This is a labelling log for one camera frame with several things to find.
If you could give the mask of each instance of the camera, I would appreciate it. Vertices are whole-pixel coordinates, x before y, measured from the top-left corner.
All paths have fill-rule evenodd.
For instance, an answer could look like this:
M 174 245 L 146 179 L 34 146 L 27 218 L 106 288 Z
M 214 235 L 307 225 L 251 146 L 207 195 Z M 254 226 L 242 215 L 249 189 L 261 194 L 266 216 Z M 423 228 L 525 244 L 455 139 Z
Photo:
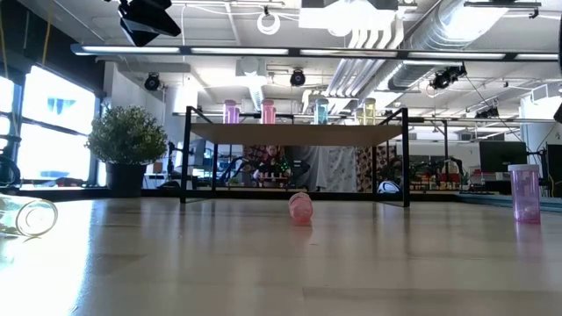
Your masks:
M 158 91 L 162 87 L 160 75 L 158 73 L 148 74 L 148 78 L 144 82 L 144 87 L 148 91 Z
M 305 74 L 302 72 L 302 69 L 294 69 L 291 75 L 291 86 L 293 87 L 300 87 L 301 85 L 305 84 L 306 77 Z

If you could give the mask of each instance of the window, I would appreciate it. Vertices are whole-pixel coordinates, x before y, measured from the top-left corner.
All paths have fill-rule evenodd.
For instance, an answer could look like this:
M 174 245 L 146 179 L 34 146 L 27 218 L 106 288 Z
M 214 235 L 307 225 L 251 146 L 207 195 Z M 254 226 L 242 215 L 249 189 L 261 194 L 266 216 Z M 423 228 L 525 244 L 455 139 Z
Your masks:
M 14 83 L 6 78 L 0 77 L 0 111 L 11 113 L 11 104 L 14 100 Z M 0 117 L 0 134 L 7 135 L 10 132 L 10 120 L 4 116 Z M 0 149 L 4 148 L 8 140 L 0 139 Z
M 25 179 L 73 177 L 88 179 L 90 150 L 84 147 L 85 136 L 23 124 L 18 166 Z
M 93 93 L 42 68 L 32 67 L 25 78 L 25 118 L 88 134 L 95 106 Z
M 85 135 L 91 132 L 95 105 L 92 92 L 32 67 L 25 78 L 22 107 L 24 123 L 18 152 L 22 178 L 87 180 L 90 150 L 84 144 Z
M 0 111 L 11 112 L 11 103 L 14 99 L 14 83 L 0 77 Z

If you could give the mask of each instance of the monitor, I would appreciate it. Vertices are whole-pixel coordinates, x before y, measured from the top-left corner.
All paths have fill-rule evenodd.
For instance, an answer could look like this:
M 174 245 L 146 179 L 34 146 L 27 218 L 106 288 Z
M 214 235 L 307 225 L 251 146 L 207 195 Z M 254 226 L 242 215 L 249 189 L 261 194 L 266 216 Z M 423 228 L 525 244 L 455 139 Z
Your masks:
M 481 141 L 480 170 L 508 172 L 508 165 L 527 163 L 527 146 L 520 141 Z
M 189 166 L 190 167 L 194 167 L 194 166 L 202 166 L 203 163 L 203 159 L 205 158 L 205 145 L 206 145 L 206 141 L 205 140 L 194 140 L 192 142 L 190 142 L 190 149 L 189 149 Z M 180 141 L 179 143 L 177 143 L 177 148 L 183 148 L 184 144 L 182 141 Z M 176 159 L 174 161 L 174 167 L 175 168 L 179 168 L 182 166 L 182 156 L 183 153 L 181 151 L 176 151 L 175 152 L 176 155 Z
M 554 183 L 554 190 L 551 190 L 555 198 L 562 198 L 562 166 L 560 165 L 560 157 L 562 157 L 562 145 L 546 146 L 546 160 L 548 163 L 548 176 L 551 185 Z

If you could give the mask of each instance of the person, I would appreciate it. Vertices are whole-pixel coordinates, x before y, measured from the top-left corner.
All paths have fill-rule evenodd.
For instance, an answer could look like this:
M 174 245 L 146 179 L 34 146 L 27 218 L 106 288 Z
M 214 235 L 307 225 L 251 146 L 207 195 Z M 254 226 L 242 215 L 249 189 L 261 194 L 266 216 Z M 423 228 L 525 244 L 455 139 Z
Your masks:
M 269 145 L 266 148 L 267 155 L 264 156 L 256 171 L 254 172 L 254 179 L 260 181 L 262 173 L 273 173 L 275 176 L 282 174 L 285 177 L 291 176 L 291 168 L 287 160 L 281 155 L 279 148 L 274 145 Z

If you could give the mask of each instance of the green leaves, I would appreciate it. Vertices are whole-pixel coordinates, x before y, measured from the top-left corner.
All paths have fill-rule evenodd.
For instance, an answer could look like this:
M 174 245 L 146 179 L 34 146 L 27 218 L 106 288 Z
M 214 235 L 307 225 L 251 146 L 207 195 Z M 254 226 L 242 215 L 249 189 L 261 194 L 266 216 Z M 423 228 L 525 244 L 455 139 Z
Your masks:
M 86 147 L 102 162 L 148 164 L 166 152 L 164 128 L 143 108 L 108 109 L 91 125 Z

